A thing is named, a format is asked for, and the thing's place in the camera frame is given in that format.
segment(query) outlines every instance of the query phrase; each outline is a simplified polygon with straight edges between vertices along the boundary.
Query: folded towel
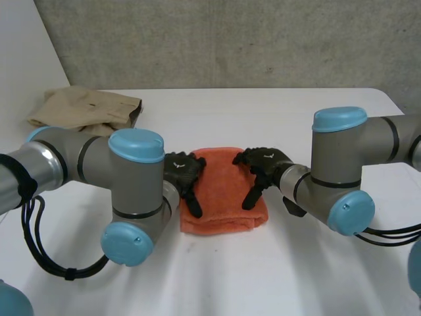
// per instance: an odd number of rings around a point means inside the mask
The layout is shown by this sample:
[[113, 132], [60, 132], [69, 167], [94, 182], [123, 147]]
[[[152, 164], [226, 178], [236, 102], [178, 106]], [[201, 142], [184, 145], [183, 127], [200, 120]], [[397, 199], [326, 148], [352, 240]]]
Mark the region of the folded towel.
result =
[[241, 232], [258, 227], [268, 220], [268, 210], [262, 198], [249, 211], [241, 208], [255, 180], [247, 167], [232, 164], [234, 157], [242, 151], [232, 147], [194, 151], [198, 158], [205, 158], [207, 163], [194, 189], [203, 216], [200, 219], [193, 217], [182, 200], [182, 232], [202, 235]]
[[44, 106], [28, 117], [35, 126], [59, 126], [97, 136], [134, 127], [141, 99], [79, 86], [48, 90]]

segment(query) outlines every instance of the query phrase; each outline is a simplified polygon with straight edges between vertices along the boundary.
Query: gray robot arm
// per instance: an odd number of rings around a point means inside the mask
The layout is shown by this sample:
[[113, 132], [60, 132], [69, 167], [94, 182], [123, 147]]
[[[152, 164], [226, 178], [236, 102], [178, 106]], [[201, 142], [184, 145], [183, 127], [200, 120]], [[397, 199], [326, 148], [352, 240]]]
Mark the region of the gray robot arm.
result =
[[[22, 191], [28, 189], [22, 187], [28, 182], [35, 183], [31, 196], [71, 180], [109, 189], [112, 223], [101, 247], [115, 263], [139, 265], [151, 254], [180, 200], [177, 189], [163, 180], [163, 145], [163, 139], [148, 130], [119, 130], [108, 139], [40, 128], [19, 150], [3, 157], [0, 214], [25, 202]], [[24, 181], [16, 166], [27, 172]]]
[[404, 162], [421, 171], [421, 116], [367, 117], [358, 107], [314, 115], [311, 169], [285, 163], [282, 194], [346, 236], [364, 231], [374, 202], [360, 190], [362, 166]]

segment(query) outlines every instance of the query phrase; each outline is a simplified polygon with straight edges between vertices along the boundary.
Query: black wire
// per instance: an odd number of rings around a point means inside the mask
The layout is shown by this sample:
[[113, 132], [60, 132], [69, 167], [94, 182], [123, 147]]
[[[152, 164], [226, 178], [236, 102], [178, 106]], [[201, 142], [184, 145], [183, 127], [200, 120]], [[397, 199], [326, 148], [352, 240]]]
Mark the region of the black wire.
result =
[[405, 238], [410, 238], [410, 237], [415, 237], [415, 236], [421, 236], [421, 230], [416, 231], [416, 232], [411, 232], [410, 234], [404, 234], [404, 235], [398, 235], [398, 236], [396, 235], [388, 236], [385, 234], [378, 234], [375, 232], [365, 232], [365, 233], [373, 235], [373, 236], [387, 238], [387, 239], [405, 239]]
[[[34, 213], [34, 209], [36, 206], [36, 201], [39, 202], [39, 209], [37, 212], [36, 220], [35, 220], [35, 239], [36, 243], [34, 242], [34, 238], [32, 237], [31, 227], [30, 227], [30, 220]], [[56, 264], [45, 251], [44, 247], [42, 246], [41, 242], [41, 235], [39, 233], [39, 226], [41, 224], [41, 216], [45, 209], [45, 200], [41, 196], [36, 196], [35, 198], [31, 199], [30, 201], [26, 202], [22, 205], [22, 213], [21, 213], [21, 224], [22, 229], [24, 231], [24, 238], [26, 244], [28, 245], [29, 250], [31, 251], [32, 256], [37, 261], [38, 265], [46, 272], [55, 275], [57, 277], [65, 278], [66, 280], [74, 280], [75, 278], [88, 278], [95, 274], [97, 274], [103, 267], [107, 264], [108, 258], [104, 255], [100, 260], [95, 262], [93, 265], [85, 268], [85, 269], [65, 269], [60, 265]]]
[[360, 238], [361, 240], [364, 240], [365, 242], [368, 242], [369, 244], [372, 245], [376, 245], [376, 246], [382, 246], [382, 247], [398, 247], [398, 246], [404, 246], [404, 245], [408, 245], [412, 242], [415, 242], [419, 239], [420, 235], [418, 234], [417, 236], [410, 238], [408, 240], [404, 240], [402, 242], [376, 242], [374, 240], [370, 240], [368, 238], [365, 238], [359, 234], [355, 235], [357, 238]]
[[414, 226], [409, 226], [405, 228], [400, 229], [390, 229], [390, 230], [379, 230], [379, 229], [373, 229], [373, 228], [366, 228], [364, 232], [367, 232], [369, 234], [406, 234], [408, 232], [415, 232], [417, 230], [421, 230], [421, 224], [417, 224]]

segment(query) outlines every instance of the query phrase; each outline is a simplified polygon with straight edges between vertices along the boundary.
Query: wall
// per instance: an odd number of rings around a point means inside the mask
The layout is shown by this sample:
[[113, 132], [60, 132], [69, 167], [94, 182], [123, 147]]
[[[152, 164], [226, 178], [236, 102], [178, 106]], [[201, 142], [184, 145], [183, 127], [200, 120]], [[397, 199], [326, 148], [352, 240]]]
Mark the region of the wall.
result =
[[36, 0], [71, 84], [373, 87], [421, 111], [419, 0]]

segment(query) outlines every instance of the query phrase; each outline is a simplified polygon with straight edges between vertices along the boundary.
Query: blue joint cap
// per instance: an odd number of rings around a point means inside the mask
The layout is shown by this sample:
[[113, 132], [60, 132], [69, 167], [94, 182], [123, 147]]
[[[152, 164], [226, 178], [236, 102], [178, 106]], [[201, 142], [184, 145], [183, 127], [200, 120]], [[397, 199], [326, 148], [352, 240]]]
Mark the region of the blue joint cap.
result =
[[0, 280], [0, 315], [34, 316], [29, 299], [17, 288]]
[[26, 138], [26, 142], [30, 142], [32, 138], [34, 138], [39, 132], [42, 132], [43, 130], [46, 130], [47, 128], [52, 128], [53, 126], [43, 126], [39, 127], [36, 130], [33, 130], [31, 134], [29, 134], [28, 138]]
[[125, 128], [112, 133], [108, 145], [113, 153], [135, 163], [164, 160], [164, 140], [150, 130]]
[[408, 258], [408, 281], [419, 298], [421, 298], [421, 240], [412, 246]]
[[109, 224], [101, 237], [104, 254], [119, 265], [140, 265], [153, 251], [152, 239], [139, 227], [125, 222]]
[[314, 114], [312, 129], [318, 133], [339, 132], [361, 125], [367, 113], [360, 107], [332, 107]]
[[373, 199], [366, 192], [349, 192], [330, 209], [328, 226], [344, 236], [358, 234], [370, 225], [374, 210]]

